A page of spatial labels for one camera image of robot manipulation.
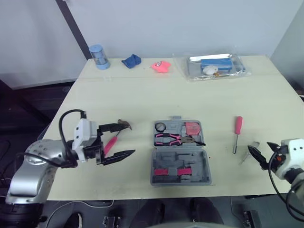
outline clear plastic bag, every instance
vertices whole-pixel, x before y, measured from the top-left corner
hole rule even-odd
[[[189,81],[237,78],[249,74],[237,54],[182,55],[173,54],[177,68]]]

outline gray tool case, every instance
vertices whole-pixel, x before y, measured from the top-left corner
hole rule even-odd
[[[192,135],[196,142],[204,142],[202,127],[197,120],[182,120],[180,116],[174,116],[172,120],[156,121],[163,123],[166,129],[162,133],[179,134],[181,137],[186,134],[186,122],[195,122],[200,126],[198,135]],[[152,152],[151,185],[192,185],[202,186],[211,184],[211,174],[208,164],[207,153],[202,145],[195,142],[183,143],[182,145],[158,146],[157,143],[168,143],[174,141],[170,137],[156,137],[162,134],[154,128],[153,143],[155,150]],[[191,174],[183,175],[181,169],[191,168]]]

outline blue cylinder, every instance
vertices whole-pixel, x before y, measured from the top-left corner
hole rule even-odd
[[[104,49],[100,44],[90,46],[89,51],[98,69],[105,70],[110,67],[110,62],[105,56]]]

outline brown object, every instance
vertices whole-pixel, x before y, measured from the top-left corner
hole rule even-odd
[[[125,121],[125,120],[122,120],[122,119],[119,119],[118,121],[117,121],[117,123],[118,124],[123,124],[123,125],[126,125],[126,126],[128,126],[131,130],[132,130],[132,127],[131,127],[131,125],[129,124],[129,122],[128,121]]]

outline white wall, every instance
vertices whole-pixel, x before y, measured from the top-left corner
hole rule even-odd
[[[288,81],[296,81],[304,88],[304,3],[271,60]]]
[[[302,0],[67,0],[88,45],[109,57],[237,46],[240,54],[272,55]]]
[[[0,79],[9,86],[70,81],[85,62],[55,0],[0,0]]]

